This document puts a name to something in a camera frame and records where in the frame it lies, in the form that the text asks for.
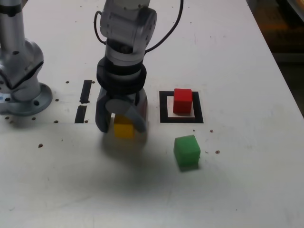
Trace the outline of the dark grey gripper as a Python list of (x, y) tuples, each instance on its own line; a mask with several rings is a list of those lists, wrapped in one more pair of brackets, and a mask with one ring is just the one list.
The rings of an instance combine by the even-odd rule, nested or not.
[(101, 132), (107, 133), (112, 113), (129, 119), (138, 132), (144, 133), (147, 130), (147, 107), (144, 89), (131, 95), (118, 95), (101, 87), (96, 102), (95, 123)]

